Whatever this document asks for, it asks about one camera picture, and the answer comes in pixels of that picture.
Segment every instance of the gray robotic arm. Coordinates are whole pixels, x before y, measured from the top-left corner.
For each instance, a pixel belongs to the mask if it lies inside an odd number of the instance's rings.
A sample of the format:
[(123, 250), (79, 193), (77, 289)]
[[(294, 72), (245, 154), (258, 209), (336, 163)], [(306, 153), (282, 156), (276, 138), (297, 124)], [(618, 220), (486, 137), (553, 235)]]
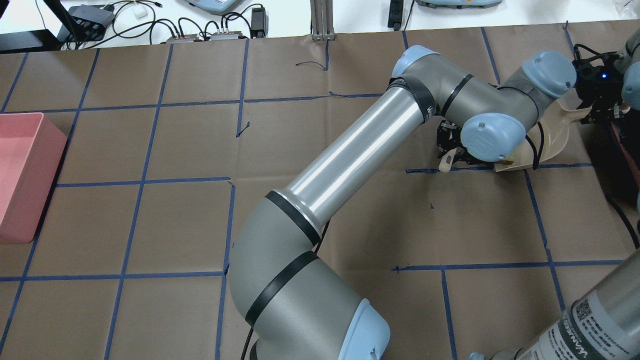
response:
[(387, 91), (291, 184), (269, 192), (247, 219), (228, 271), (238, 311), (259, 334), (259, 360), (379, 360), (390, 329), (368, 300), (312, 251), (322, 226), (433, 115), (499, 161), (575, 82), (569, 60), (544, 51), (500, 88), (421, 46), (398, 61)]

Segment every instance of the pink plastic container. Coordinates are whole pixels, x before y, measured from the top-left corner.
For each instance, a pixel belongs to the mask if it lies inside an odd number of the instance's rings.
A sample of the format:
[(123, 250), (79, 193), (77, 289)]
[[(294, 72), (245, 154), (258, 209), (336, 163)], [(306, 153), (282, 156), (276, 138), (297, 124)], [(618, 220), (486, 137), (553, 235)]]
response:
[(42, 113), (0, 114), (0, 243), (33, 240), (66, 142)]

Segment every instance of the white background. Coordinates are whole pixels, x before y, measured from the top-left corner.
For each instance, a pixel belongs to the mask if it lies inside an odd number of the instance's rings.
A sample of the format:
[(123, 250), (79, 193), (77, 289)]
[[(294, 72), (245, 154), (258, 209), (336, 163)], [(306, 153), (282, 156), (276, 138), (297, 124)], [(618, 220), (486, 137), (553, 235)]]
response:
[[(35, 6), (36, 0), (10, 0), (7, 11), (0, 19), (0, 33), (42, 29), (42, 21)], [(60, 22), (44, 5), (37, 0), (46, 26), (57, 35)], [(114, 0), (62, 0), (66, 8), (79, 4), (105, 4)], [(201, 26), (208, 20), (219, 22), (219, 15), (212, 15), (187, 4), (186, 0), (158, 0), (162, 8), (156, 8), (158, 18), (166, 17), (177, 21), (179, 17), (189, 17)], [(242, 10), (256, 1), (243, 0), (234, 10)], [(269, 16), (268, 37), (291, 37), (306, 35), (310, 28), (309, 0), (260, 0)], [(410, 0), (404, 1), (404, 21), (408, 15)], [(336, 33), (362, 33), (390, 31), (387, 25), (388, 0), (334, 0), (333, 25)], [(502, 4), (488, 9), (450, 9), (425, 8), (415, 5), (407, 29), (466, 28), (474, 26), (499, 26), (519, 24), (546, 24), (554, 22), (586, 22), (598, 20), (620, 20), (614, 0), (504, 0)], [(118, 17), (116, 29), (121, 31), (131, 26), (151, 20), (149, 16), (137, 20), (132, 9), (126, 9)], [(194, 25), (183, 22), (185, 32), (195, 33)], [(242, 20), (229, 23), (231, 30), (248, 29)], [(157, 44), (170, 36), (164, 26), (154, 28), (154, 43)], [(137, 39), (116, 38), (104, 46), (125, 46), (148, 44), (148, 35)]]

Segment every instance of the red object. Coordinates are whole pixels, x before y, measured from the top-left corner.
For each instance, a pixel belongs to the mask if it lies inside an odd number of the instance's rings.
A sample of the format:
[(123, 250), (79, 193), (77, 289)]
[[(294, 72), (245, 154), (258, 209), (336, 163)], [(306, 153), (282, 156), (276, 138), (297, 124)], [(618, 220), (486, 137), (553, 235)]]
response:
[(0, 243), (33, 240), (66, 142), (43, 113), (0, 114)]

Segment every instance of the qr code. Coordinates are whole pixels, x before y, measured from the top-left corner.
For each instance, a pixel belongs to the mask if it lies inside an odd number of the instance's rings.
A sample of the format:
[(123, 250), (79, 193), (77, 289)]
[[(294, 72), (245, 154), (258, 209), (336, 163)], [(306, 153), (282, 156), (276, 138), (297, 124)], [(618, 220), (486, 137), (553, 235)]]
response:
[(578, 321), (583, 321), (585, 318), (591, 316), (591, 308), (589, 307), (589, 301), (584, 299), (576, 308), (575, 313), (578, 315)]

